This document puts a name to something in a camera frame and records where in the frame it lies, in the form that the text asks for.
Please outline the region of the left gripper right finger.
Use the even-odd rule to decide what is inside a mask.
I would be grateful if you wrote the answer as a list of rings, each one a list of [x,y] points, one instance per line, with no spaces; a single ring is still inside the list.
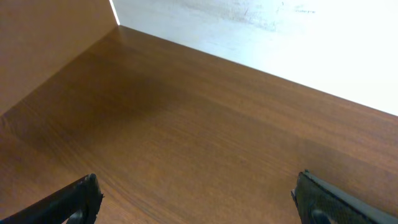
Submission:
[[[291,196],[302,223],[397,224],[397,217],[347,194],[308,170],[298,174]]]

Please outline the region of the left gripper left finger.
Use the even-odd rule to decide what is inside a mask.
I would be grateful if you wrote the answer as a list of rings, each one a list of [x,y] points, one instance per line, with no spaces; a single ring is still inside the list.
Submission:
[[[96,175],[89,174],[1,220],[1,224],[94,224],[103,198]]]

